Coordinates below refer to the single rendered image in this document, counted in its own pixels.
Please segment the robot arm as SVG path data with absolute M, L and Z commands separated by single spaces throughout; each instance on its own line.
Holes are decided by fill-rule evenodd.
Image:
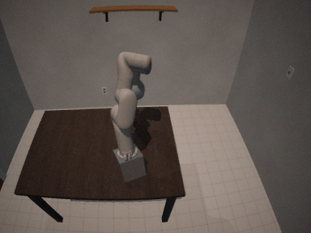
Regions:
M 131 126 L 136 118 L 138 100 L 143 98 L 145 92 L 140 74 L 150 74 L 150 72 L 150 56 L 131 52 L 119 54 L 117 58 L 117 85 L 114 95 L 118 104 L 112 107 L 110 115 L 120 151 L 120 153 L 117 152 L 117 156 L 124 160 L 132 159 L 138 153 L 137 148 L 134 147 Z M 138 88 L 132 91 L 133 85 L 138 86 Z

